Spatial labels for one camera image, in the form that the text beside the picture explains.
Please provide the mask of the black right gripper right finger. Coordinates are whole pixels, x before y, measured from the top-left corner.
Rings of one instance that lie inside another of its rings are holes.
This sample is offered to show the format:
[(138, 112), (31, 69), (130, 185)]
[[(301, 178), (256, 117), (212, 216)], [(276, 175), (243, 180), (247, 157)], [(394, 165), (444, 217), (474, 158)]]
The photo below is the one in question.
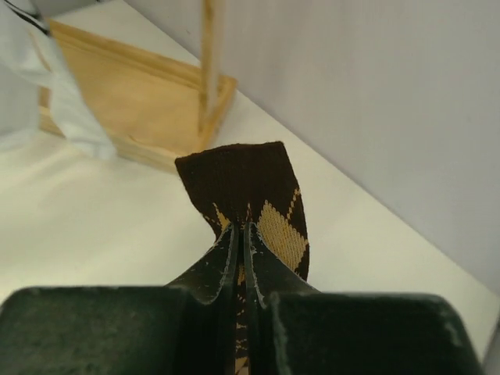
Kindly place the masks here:
[(429, 294), (323, 293), (243, 234), (252, 374), (480, 374), (458, 313)]

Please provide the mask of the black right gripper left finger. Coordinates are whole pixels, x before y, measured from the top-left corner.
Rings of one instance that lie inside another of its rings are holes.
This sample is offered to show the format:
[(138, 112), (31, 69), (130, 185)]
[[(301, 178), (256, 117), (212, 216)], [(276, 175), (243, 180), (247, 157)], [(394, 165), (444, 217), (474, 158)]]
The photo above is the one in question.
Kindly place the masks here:
[(238, 230), (165, 286), (27, 287), (1, 306), (4, 374), (232, 374)]

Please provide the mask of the brown argyle sock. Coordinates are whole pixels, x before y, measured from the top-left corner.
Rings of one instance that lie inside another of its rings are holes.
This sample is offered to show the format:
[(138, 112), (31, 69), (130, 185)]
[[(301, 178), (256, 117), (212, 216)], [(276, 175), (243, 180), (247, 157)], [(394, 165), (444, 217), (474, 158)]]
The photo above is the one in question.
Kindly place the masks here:
[(180, 157), (212, 247), (174, 280), (193, 327), (216, 340), (227, 374), (307, 374), (302, 343), (309, 239), (302, 193), (283, 143), (235, 144)]

